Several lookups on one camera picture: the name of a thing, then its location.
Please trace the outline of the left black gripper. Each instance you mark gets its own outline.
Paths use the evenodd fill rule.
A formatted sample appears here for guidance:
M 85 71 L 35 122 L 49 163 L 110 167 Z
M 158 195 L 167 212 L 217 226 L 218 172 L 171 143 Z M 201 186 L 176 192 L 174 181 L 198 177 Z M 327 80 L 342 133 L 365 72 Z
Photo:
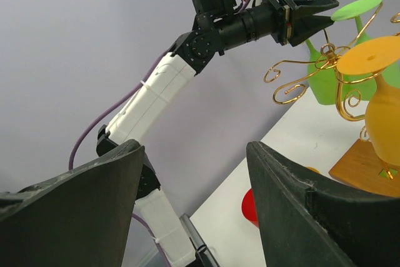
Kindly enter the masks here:
M 218 22 L 224 50 L 236 48 L 265 36 L 276 43 L 295 47 L 334 24 L 329 16 L 306 16 L 296 20 L 291 37 L 289 8 L 296 14 L 317 14 L 339 6 L 338 0 L 261 0 L 261 3 L 236 13 L 229 21 Z

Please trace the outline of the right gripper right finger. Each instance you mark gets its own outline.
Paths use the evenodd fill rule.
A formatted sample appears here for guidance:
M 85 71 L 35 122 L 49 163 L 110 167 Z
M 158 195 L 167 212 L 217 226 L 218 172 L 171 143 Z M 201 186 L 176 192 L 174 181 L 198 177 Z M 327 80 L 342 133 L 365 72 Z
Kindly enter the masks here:
M 260 141 L 247 168 L 268 266 L 398 266 L 399 199 L 352 188 Z

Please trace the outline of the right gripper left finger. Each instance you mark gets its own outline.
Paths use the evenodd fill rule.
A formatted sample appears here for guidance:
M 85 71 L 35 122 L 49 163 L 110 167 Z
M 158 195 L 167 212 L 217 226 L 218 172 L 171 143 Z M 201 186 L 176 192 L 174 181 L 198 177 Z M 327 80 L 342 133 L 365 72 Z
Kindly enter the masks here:
M 121 266 L 144 161 L 130 140 L 17 193 L 1 193 L 2 266 Z

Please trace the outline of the orange wine glass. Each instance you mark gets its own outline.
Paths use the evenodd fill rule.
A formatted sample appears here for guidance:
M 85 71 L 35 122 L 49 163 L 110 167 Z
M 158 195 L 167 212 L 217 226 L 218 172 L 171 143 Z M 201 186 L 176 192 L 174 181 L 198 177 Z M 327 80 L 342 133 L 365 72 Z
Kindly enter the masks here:
M 348 121 L 365 120 L 369 140 L 385 164 L 399 166 L 399 88 L 389 85 L 382 71 L 399 60 L 399 37 L 383 36 L 358 44 L 347 51 L 336 65 L 336 108 Z M 376 92 L 364 115 L 351 116 L 341 102 L 342 75 L 373 74 Z
M 306 167 L 307 169 L 317 173 L 317 174 L 321 174 L 321 172 L 319 170 L 317 170 L 316 168 L 312 168 L 312 167 Z

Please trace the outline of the red wine glass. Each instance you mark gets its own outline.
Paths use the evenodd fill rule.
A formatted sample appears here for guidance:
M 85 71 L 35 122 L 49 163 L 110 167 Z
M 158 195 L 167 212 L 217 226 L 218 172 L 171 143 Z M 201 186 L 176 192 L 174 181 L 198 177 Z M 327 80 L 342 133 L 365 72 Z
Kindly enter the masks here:
M 252 189 L 249 189 L 244 195 L 241 203 L 242 215 L 255 227 L 259 227 L 256 205 Z

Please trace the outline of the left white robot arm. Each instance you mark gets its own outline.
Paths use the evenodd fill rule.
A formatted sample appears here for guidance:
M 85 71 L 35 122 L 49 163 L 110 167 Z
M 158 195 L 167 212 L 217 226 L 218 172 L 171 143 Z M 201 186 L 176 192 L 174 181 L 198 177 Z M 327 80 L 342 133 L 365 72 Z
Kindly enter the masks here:
M 251 8 L 236 0 L 192 0 L 194 25 L 159 59 L 124 106 L 101 127 L 96 151 L 103 155 L 129 139 L 140 141 L 155 120 L 215 54 L 271 36 L 297 46 L 333 22 L 324 11 L 337 0 L 260 0 Z M 216 266 L 217 261 L 187 216 L 178 216 L 155 170 L 144 160 L 135 200 L 135 218 L 146 224 L 170 266 Z

